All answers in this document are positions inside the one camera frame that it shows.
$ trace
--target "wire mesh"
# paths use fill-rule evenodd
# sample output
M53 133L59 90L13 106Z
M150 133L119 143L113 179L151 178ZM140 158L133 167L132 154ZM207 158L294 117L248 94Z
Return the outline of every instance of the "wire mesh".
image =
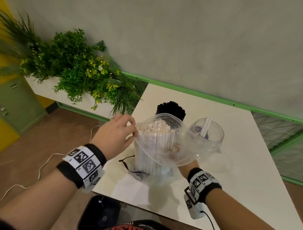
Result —
M303 130L303 125L259 113L252 115L269 150ZM281 176L303 182L303 140L272 158Z

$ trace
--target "black plastic tray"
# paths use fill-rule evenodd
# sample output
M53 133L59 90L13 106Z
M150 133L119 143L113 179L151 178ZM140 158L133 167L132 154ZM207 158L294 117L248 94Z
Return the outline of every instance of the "black plastic tray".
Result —
M102 195L94 195L87 204L77 226L78 230L103 230L116 225L121 205Z

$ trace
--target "cord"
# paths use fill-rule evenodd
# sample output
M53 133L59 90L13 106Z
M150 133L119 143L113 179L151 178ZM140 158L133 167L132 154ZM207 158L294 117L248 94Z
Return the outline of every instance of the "cord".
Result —
M210 221L210 223L211 223L211 225L212 225L212 229L213 229L213 230L215 230L215 227L214 227L214 225L212 224L211 219L209 218L209 216L208 216L208 215L207 215L207 217L208 217L208 219L209 219L209 221Z
M89 142L91 142L92 141L92 136L93 136L93 128L95 128L95 127L98 127L98 126L100 126L100 125L96 125L96 126L94 126L94 127L92 127L92 129L91 129L91 137L90 137L90 139L89 139ZM61 153L54 153L54 154L52 154L50 157L49 157L49 159L44 163L44 165L42 165L41 167L40 167L40 169L39 169L39 175L38 175L38 180L35 182L35 183L37 183L39 180L40 180L40 176L41 176L41 172L40 172L40 170L47 164L47 162L49 162L49 160L51 159L51 157L53 156L53 155L67 155L67 154L61 154ZM15 187L15 186L20 186L21 188L24 188L24 189L28 189L28 188L30 188L31 186L29 186L29 187L24 187L23 185L20 185L20 184L14 184L13 186L11 186L6 192L5 192L5 194L4 194L4 196L2 197L2 199L0 200L0 201L2 201L4 198L5 198L5 196L6 196L6 194L13 188L13 187Z

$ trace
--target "black cable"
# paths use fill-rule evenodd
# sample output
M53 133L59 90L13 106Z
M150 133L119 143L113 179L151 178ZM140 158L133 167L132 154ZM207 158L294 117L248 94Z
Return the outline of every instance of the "black cable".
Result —
M212 225L213 230L215 230L214 225L212 224L211 219L209 218L209 216L208 216L208 215L207 215L207 217L208 217L208 219L209 219L209 221L210 221L210 223L211 223L211 225Z

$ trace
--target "black baseboard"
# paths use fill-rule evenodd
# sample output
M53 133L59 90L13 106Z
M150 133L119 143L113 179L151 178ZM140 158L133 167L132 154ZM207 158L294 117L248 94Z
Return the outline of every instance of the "black baseboard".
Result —
M46 112L48 114L51 114L52 112L54 112L57 108L59 108L57 102L55 101L53 104L51 104L50 106L47 106L45 108Z

